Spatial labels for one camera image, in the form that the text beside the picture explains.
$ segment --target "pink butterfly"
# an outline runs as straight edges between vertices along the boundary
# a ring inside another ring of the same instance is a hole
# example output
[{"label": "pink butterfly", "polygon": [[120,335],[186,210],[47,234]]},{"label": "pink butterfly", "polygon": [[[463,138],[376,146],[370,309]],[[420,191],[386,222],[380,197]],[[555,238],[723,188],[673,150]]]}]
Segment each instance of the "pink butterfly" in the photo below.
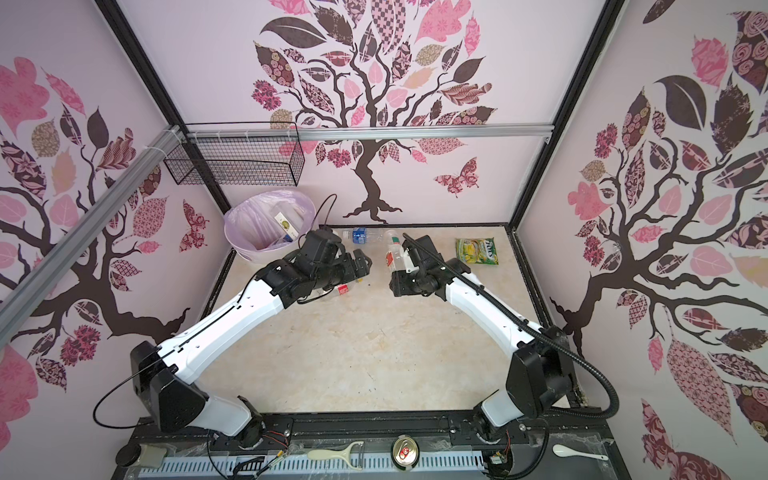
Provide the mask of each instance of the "pink butterfly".
[{"label": "pink butterfly", "polygon": [[205,220],[203,214],[196,214],[194,208],[186,200],[184,200],[184,216],[187,218],[187,223],[190,224],[190,229],[181,238],[179,251],[184,252],[192,247],[205,246],[205,236],[200,231],[205,230],[205,224],[210,220]]},{"label": "pink butterfly", "polygon": [[456,198],[458,198],[458,193],[464,190],[464,187],[478,186],[478,176],[475,174],[475,170],[477,169],[477,157],[475,157],[464,165],[462,172],[458,177],[454,177],[453,175],[439,175],[435,177],[435,181],[448,187],[448,192],[454,194]]}]

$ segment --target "yellow snack package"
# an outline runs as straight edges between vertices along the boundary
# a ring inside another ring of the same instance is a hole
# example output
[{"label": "yellow snack package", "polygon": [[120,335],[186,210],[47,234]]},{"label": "yellow snack package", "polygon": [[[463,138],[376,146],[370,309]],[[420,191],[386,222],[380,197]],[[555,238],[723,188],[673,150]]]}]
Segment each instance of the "yellow snack package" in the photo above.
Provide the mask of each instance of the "yellow snack package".
[{"label": "yellow snack package", "polygon": [[456,256],[464,263],[498,265],[496,244],[492,238],[457,238]]}]

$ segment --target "wire basket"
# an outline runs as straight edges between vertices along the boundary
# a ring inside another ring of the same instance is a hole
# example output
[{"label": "wire basket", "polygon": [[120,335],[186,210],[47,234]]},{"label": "wire basket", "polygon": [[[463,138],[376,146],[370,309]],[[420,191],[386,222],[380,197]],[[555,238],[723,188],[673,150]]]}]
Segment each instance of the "wire basket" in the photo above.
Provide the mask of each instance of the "wire basket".
[{"label": "wire basket", "polygon": [[269,135],[251,131],[246,136],[220,132],[215,136],[191,134],[165,158],[165,166],[178,185],[278,185],[296,187],[304,168],[296,124],[269,130]]}]

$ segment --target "beige table surface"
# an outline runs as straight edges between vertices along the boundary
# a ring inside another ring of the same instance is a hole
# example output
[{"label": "beige table surface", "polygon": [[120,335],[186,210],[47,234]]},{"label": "beige table surface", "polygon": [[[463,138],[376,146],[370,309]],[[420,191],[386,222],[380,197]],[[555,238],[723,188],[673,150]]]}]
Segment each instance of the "beige table surface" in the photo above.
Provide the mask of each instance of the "beige table surface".
[{"label": "beige table surface", "polygon": [[[494,237],[499,265],[470,265],[472,272],[536,321],[503,227],[403,231],[429,235],[446,259],[455,257],[457,237]],[[355,247],[373,260],[361,283],[268,319],[216,359],[198,383],[218,395],[243,395],[261,412],[470,409],[504,388],[509,361],[480,326],[435,295],[395,298],[386,245]],[[238,256],[216,308],[260,267]]]}]

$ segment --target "peeler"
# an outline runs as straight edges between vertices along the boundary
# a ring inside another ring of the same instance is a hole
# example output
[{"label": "peeler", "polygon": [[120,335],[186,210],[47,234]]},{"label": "peeler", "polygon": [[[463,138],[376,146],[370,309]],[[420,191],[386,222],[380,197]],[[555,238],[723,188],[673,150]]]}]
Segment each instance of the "peeler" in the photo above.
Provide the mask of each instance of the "peeler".
[{"label": "peeler", "polygon": [[[357,464],[361,465],[360,467],[356,467],[352,465],[352,463],[349,461],[350,454],[352,453],[352,447],[356,445],[360,445],[360,450],[358,452],[358,457],[357,457],[358,458]],[[333,460],[335,458],[340,458],[344,462],[346,462],[346,464],[349,465],[349,467],[352,470],[362,470],[362,453],[365,451],[365,449],[366,449],[366,443],[362,441],[358,441],[358,442],[350,443],[343,450],[326,450],[326,449],[309,450],[306,454],[306,457],[309,460],[320,460],[320,461]]]}]

